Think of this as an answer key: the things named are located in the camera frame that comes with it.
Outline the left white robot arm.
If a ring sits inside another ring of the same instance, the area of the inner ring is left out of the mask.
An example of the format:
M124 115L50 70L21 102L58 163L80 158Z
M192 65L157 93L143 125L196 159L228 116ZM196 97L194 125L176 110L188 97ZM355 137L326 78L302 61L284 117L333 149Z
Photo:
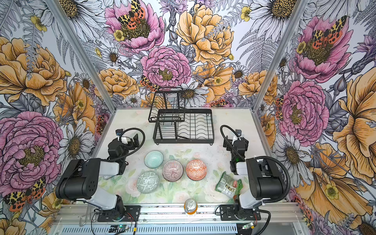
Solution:
M85 202L109 213L114 220L121 219L125 215L122 198L101 188L99 178L123 175L128 166L126 158L136 153L145 140L145 133L139 128L116 130L116 138L108 145L107 159L70 161L55 188L56 197Z

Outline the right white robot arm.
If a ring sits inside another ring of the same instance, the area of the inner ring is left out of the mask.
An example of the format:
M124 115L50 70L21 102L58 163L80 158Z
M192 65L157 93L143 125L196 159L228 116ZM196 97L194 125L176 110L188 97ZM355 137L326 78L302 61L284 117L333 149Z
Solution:
M223 147L231 154L230 170L235 175L248 177L249 190L234 195L234 206L227 215L239 219L255 212L260 206L279 202L291 188L291 176L284 164L269 156L246 158L249 141L228 125L220 126Z

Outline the orange patterned bowl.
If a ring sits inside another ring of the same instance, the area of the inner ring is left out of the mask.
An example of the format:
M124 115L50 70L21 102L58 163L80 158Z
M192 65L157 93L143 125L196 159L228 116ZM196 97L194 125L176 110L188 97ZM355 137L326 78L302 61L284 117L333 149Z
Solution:
M200 181L207 175L207 166L202 160L191 160L186 166L186 174L191 180Z

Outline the mint green bowl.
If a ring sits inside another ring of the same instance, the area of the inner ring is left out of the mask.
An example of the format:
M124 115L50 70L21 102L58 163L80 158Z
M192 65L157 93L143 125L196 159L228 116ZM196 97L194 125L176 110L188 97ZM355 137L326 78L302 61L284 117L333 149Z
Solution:
M157 168L164 161L164 155L160 151L154 150L149 152L144 158L144 164L148 168Z

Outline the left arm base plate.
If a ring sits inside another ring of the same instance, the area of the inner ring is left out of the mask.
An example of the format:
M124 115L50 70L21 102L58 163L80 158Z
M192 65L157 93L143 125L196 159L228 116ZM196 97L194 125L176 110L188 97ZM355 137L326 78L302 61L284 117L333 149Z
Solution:
M97 218L98 222L137 222L141 206L125 205L120 211L116 209L105 210Z

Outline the pink striped bowl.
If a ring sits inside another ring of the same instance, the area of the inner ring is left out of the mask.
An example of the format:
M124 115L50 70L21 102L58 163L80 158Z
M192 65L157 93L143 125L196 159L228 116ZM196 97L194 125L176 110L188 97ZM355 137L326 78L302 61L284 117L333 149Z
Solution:
M178 181L184 173L183 165L177 160L167 161L162 170L162 176L169 182Z

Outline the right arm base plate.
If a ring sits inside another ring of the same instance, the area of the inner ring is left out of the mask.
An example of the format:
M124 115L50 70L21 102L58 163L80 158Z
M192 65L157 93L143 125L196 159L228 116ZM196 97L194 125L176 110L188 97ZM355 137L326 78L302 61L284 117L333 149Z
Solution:
M237 208L235 205L219 205L216 209L222 221L260 220L260 213L253 209Z

